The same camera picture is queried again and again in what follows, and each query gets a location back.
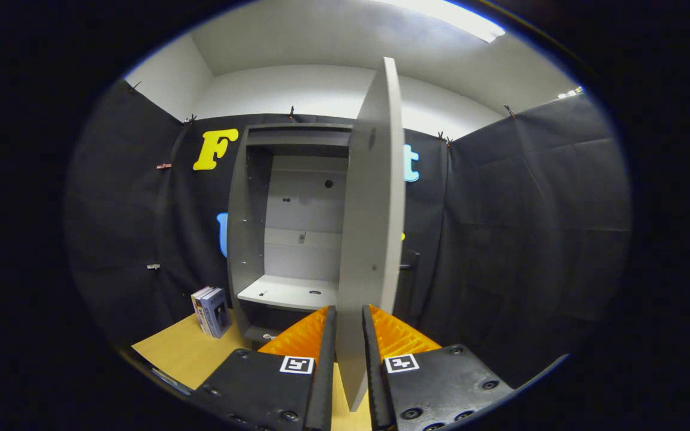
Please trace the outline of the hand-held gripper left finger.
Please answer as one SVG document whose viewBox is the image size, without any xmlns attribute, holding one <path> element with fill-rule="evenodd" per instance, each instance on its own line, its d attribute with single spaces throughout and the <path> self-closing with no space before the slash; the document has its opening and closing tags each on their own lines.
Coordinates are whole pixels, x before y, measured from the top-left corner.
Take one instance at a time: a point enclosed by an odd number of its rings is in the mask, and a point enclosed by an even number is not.
<svg viewBox="0 0 690 431">
<path fill-rule="evenodd" d="M 331 429 L 336 316 L 325 306 L 258 350 L 234 350 L 192 401 L 220 430 Z"/>
</svg>

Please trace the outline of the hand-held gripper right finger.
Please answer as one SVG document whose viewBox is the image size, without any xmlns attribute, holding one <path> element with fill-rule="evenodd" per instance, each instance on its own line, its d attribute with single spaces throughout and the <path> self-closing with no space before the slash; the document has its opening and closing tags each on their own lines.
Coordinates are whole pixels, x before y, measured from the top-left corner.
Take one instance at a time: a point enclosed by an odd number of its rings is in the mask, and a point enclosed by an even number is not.
<svg viewBox="0 0 690 431">
<path fill-rule="evenodd" d="M 374 305 L 362 309 L 375 430 L 450 430 L 513 392 L 468 347 L 442 347 Z"/>
</svg>

